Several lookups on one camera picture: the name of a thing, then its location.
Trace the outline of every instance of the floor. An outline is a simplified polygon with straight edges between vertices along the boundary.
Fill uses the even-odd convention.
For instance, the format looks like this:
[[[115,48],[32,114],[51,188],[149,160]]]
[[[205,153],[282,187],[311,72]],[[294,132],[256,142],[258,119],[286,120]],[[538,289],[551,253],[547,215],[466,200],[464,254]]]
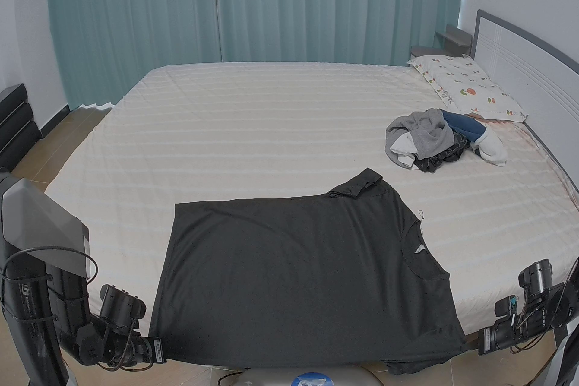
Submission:
[[[13,174],[32,180],[44,191],[68,157],[106,115],[107,110],[80,108],[69,114],[46,138],[40,140],[14,169]],[[497,351],[479,357],[470,351],[414,375],[390,375],[382,363],[363,365],[385,385],[401,386],[523,386],[531,381],[555,350],[552,332],[533,349],[510,354]],[[83,367],[64,355],[79,386],[217,386],[234,370],[168,361],[143,373],[110,373],[97,366]],[[28,378],[14,347],[8,327],[0,317],[0,383],[24,386]],[[235,376],[222,382],[229,386]]]

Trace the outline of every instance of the gray cloth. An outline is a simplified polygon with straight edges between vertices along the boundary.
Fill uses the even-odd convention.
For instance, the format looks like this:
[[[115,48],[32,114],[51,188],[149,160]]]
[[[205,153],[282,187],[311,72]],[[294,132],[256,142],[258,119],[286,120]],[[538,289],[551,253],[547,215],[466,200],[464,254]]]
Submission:
[[[397,117],[386,129],[386,154],[401,167],[408,166],[398,161],[398,155],[390,147],[402,134],[410,132],[418,159],[430,158],[450,148],[454,144],[454,134],[444,120],[442,111],[430,108],[428,111],[414,111],[411,115]]]

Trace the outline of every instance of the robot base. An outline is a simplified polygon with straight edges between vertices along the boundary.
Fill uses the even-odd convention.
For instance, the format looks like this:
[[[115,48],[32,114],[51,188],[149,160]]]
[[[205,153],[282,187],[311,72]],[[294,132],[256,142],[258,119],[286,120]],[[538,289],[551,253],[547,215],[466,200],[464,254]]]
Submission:
[[[236,386],[382,386],[362,367],[251,368],[236,377]]]

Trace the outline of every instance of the barcode label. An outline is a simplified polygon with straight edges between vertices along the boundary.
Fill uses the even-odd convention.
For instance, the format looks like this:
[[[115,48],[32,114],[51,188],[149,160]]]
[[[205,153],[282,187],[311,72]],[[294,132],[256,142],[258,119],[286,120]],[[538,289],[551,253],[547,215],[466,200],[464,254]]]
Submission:
[[[153,341],[153,344],[155,345],[155,357],[157,358],[157,362],[163,363],[163,353],[161,353],[161,341],[155,339],[155,341]]]
[[[485,329],[485,352],[490,351],[490,328]]]

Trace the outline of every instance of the pile of clothes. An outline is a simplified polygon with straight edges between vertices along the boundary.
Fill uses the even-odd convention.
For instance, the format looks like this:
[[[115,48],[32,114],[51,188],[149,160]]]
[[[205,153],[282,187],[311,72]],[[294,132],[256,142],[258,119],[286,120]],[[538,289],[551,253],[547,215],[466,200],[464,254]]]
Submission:
[[[489,163],[507,162],[507,150],[494,130],[467,115],[430,108],[398,117],[386,129],[386,154],[407,169],[436,172],[469,147]]]

